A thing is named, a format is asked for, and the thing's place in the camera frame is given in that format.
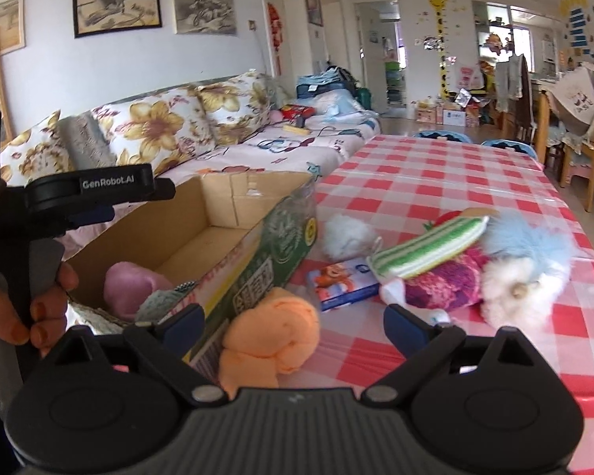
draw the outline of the finger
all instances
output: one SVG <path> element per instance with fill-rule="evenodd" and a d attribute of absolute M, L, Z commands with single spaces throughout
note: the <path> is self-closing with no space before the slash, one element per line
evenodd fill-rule
<path fill-rule="evenodd" d="M 66 317 L 45 320 L 31 327 L 31 343 L 38 349 L 52 348 L 66 332 Z"/>
<path fill-rule="evenodd" d="M 9 297 L 0 290 L 0 339 L 11 344 L 25 344 L 29 330 L 17 317 Z"/>
<path fill-rule="evenodd" d="M 35 298 L 31 304 L 31 316 L 35 322 L 61 318 L 67 310 L 67 294 L 58 285 L 54 285 L 43 295 Z"/>
<path fill-rule="evenodd" d="M 73 266 L 67 263 L 61 263 L 57 273 L 57 282 L 65 291 L 72 291 L 79 285 L 79 277 Z"/>

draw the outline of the red and white checkered tablecloth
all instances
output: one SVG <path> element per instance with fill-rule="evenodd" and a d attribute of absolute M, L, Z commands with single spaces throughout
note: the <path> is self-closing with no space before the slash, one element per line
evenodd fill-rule
<path fill-rule="evenodd" d="M 380 135 L 318 185 L 317 199 L 320 223 L 337 213 L 364 220 L 385 247 L 423 233 L 448 211 L 473 206 L 516 209 L 532 224 L 571 233 L 580 253 L 570 283 L 549 325 L 529 339 L 583 410 L 583 439 L 570 468 L 594 475 L 594 249 L 536 161 L 499 148 Z M 313 301 L 305 276 L 327 264 L 315 244 L 287 288 Z M 404 359 L 383 333 L 383 310 L 376 298 L 324 313 L 317 351 L 282 385 L 360 391 L 397 367 Z M 477 306 L 451 318 L 469 334 L 494 335 Z"/>

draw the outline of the sofa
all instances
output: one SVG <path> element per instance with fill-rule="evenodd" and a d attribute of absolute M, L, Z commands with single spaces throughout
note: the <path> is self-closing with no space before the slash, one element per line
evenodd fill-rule
<path fill-rule="evenodd" d="M 79 116 L 60 119 L 57 111 L 2 148 L 1 174 L 10 185 L 25 185 L 72 169 L 149 162 L 175 185 L 205 173 L 250 170 L 319 179 L 381 132 L 367 111 L 333 122 L 313 116 L 308 133 L 285 131 L 270 120 L 270 110 L 284 103 L 279 94 L 273 79 L 247 72 L 143 93 Z M 61 238 L 65 258 L 140 205 L 118 205 L 112 222 L 68 232 Z"/>

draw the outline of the barcode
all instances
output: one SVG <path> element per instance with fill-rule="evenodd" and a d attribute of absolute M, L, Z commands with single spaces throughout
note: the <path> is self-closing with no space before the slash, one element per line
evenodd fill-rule
<path fill-rule="evenodd" d="M 233 297 L 236 314 L 255 307 L 273 285 L 273 261 L 270 257 L 261 264 Z"/>
<path fill-rule="evenodd" d="M 218 383 L 222 338 L 227 331 L 229 323 L 229 320 L 225 320 L 214 335 L 207 339 L 207 342 L 204 343 L 203 347 L 189 363 L 194 370 L 214 384 Z"/>

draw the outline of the rolled orange towel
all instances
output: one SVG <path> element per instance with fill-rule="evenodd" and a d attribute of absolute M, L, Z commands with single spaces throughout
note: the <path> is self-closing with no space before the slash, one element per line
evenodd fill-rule
<path fill-rule="evenodd" d="M 220 385 L 231 398 L 239 388 L 276 388 L 277 374 L 297 371 L 319 343 L 317 310 L 307 301 L 274 287 L 227 330 L 220 355 Z"/>

